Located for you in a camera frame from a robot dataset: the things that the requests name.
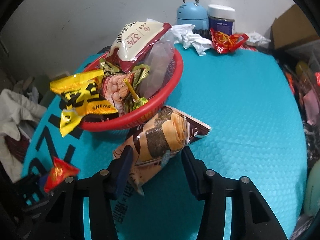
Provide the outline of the seaweed roll snack bag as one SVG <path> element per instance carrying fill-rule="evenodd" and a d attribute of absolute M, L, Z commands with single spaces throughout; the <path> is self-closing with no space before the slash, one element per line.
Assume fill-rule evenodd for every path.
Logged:
<path fill-rule="evenodd" d="M 120 158 L 124 148 L 133 149 L 133 161 L 128 181 L 138 194 L 185 146 L 209 134 L 208 124 L 174 108 L 164 106 L 148 122 L 139 126 L 124 143 L 113 151 Z"/>

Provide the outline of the small red snack packet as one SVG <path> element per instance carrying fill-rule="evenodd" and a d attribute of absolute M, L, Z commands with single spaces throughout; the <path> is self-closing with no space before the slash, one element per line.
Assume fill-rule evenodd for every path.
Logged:
<path fill-rule="evenodd" d="M 59 186 L 68 177 L 75 177 L 79 174 L 80 169 L 73 165 L 53 157 L 53 167 L 50 169 L 46 183 L 44 184 L 45 193 L 49 193 Z"/>

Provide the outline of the yellow lollipop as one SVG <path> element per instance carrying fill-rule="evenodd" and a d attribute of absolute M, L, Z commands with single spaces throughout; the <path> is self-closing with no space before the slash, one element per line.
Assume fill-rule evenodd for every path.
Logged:
<path fill-rule="evenodd" d="M 124 83 L 132 95 L 132 100 L 133 100 L 132 109 L 133 110 L 136 110 L 136 109 L 142 107 L 143 105 L 145 105 L 146 103 L 148 103 L 147 98 L 145 98 L 145 97 L 140 98 L 138 96 L 138 94 L 135 92 L 135 90 L 131 86 L 130 82 L 128 81 L 128 79 L 124 79 Z"/>

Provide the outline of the yellow snack packet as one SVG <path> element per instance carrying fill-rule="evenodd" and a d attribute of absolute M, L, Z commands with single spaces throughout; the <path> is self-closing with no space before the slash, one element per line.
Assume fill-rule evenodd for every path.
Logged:
<path fill-rule="evenodd" d="M 61 96 L 66 107 L 60 116 L 60 134 L 65 137 L 89 115 L 116 114 L 118 110 L 101 94 L 103 70 L 82 72 L 52 81 L 50 90 Z"/>

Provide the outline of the white red triangular snack bag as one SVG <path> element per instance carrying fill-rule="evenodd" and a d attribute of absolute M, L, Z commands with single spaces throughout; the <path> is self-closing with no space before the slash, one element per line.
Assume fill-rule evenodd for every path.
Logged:
<path fill-rule="evenodd" d="M 170 23 L 152 21 L 125 25 L 106 54 L 106 61 L 128 73 L 170 28 Z"/>

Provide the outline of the teal bubble mat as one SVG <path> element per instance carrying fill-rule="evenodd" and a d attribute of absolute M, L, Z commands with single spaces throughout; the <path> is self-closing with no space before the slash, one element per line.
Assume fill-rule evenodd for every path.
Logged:
<path fill-rule="evenodd" d="M 224 177 L 249 177 L 290 236 L 300 214 L 307 174 L 301 116 L 275 59 L 239 49 L 199 56 L 177 46 L 183 74 L 167 104 L 211 127 L 190 145 L 194 156 Z M 204 203 L 191 194 L 179 155 L 143 186 L 128 186 L 111 203 L 120 239 L 195 239 Z"/>

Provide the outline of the white cloth pile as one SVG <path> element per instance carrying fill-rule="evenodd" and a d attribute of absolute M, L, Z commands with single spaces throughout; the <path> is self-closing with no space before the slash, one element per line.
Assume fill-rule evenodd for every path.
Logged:
<path fill-rule="evenodd" d="M 1 164 L 14 183 L 21 178 L 22 163 L 10 153 L 5 136 L 20 141 L 21 135 L 25 135 L 20 124 L 26 121 L 38 124 L 46 110 L 22 94 L 6 88 L 1 91 Z"/>

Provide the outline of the red noodle snack packet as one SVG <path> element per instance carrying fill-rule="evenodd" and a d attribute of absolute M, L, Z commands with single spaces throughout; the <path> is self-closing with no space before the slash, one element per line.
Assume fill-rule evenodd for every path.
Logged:
<path fill-rule="evenodd" d="M 228 54 L 240 48 L 249 36 L 245 33 L 227 35 L 221 31 L 210 28 L 213 49 L 219 54 Z"/>

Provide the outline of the crumpled white tissue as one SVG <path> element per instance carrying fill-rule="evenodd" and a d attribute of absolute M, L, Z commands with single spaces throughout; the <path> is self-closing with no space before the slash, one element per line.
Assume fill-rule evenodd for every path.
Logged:
<path fill-rule="evenodd" d="M 193 33 L 194 28 L 193 24 L 173 25 L 170 31 L 174 37 L 174 44 L 181 44 L 184 49 L 192 46 L 199 56 L 205 56 L 206 51 L 213 47 L 212 41 Z"/>

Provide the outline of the crumpled clear wrapper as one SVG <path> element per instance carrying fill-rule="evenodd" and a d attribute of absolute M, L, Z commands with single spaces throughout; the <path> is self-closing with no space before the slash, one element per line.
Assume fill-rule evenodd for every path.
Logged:
<path fill-rule="evenodd" d="M 245 44 L 248 46 L 265 47 L 271 42 L 269 38 L 266 38 L 255 31 L 246 33 L 246 35 L 248 36 L 248 39 L 246 40 Z"/>

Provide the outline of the white-lidded purple jar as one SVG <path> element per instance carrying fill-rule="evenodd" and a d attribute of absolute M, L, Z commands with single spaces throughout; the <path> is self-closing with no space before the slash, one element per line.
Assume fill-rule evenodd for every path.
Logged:
<path fill-rule="evenodd" d="M 220 31 L 227 35 L 234 34 L 236 11 L 232 7 L 218 4 L 209 4 L 208 9 L 209 29 Z"/>

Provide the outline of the blue deer-shaped humidifier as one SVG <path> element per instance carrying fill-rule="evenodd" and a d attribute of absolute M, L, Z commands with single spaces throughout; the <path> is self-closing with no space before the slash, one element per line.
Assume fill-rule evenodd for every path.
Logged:
<path fill-rule="evenodd" d="M 195 30 L 208 30 L 208 14 L 206 9 L 200 5 L 200 0 L 195 0 L 194 2 L 182 0 L 182 2 L 182 5 L 177 9 L 177 25 L 192 24 L 195 25 Z"/>

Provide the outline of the brown cardboard box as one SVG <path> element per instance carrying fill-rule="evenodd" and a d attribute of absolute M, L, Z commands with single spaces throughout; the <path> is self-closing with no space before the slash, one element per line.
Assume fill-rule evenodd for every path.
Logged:
<path fill-rule="evenodd" d="M 274 19 L 271 34 L 275 49 L 294 48 L 319 40 L 309 19 L 296 4 Z"/>

